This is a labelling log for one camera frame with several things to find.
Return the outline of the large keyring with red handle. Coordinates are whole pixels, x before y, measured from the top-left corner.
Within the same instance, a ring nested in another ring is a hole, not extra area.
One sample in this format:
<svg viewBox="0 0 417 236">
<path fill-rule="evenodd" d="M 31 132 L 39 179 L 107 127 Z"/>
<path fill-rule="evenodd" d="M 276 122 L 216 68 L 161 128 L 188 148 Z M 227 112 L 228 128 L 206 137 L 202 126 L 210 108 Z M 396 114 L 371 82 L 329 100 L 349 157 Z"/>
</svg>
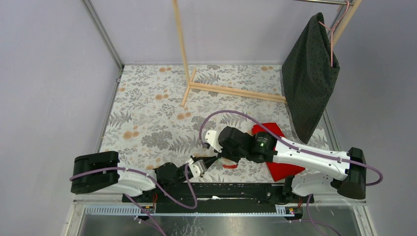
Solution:
<svg viewBox="0 0 417 236">
<path fill-rule="evenodd" d="M 231 161 L 226 158 L 219 158 L 218 163 L 222 168 L 225 169 L 235 169 L 238 167 L 238 164 L 235 161 Z"/>
</svg>

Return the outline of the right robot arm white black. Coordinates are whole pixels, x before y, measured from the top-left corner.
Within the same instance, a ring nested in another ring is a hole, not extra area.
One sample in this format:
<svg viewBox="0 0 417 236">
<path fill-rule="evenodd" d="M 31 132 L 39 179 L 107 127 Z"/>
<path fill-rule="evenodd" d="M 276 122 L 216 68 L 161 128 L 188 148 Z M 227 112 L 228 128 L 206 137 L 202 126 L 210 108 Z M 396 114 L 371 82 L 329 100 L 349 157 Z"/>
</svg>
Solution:
<svg viewBox="0 0 417 236">
<path fill-rule="evenodd" d="M 366 198 L 366 161 L 359 148 L 322 150 L 273 136 L 265 130 L 250 135 L 229 126 L 220 132 L 207 131 L 204 140 L 219 158 L 236 163 L 244 158 L 255 163 L 289 164 L 315 171 L 309 177 L 286 177 L 282 196 L 290 203 L 319 193 L 338 193 L 355 200 Z"/>
</svg>

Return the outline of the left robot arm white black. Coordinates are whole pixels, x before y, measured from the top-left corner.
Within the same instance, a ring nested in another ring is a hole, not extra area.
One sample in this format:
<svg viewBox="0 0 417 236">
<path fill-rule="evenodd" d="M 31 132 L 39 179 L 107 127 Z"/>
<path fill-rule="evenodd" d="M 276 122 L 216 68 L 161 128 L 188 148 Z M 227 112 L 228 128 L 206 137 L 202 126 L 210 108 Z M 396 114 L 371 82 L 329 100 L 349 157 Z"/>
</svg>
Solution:
<svg viewBox="0 0 417 236">
<path fill-rule="evenodd" d="M 192 155 L 179 167 L 167 162 L 150 170 L 136 170 L 120 160 L 116 151 L 82 155 L 74 160 L 70 191 L 74 194 L 87 194 L 106 190 L 126 193 L 140 202 L 147 202 L 154 189 L 166 189 L 184 183 L 187 179 L 201 177 L 217 159 L 217 156 Z"/>
</svg>

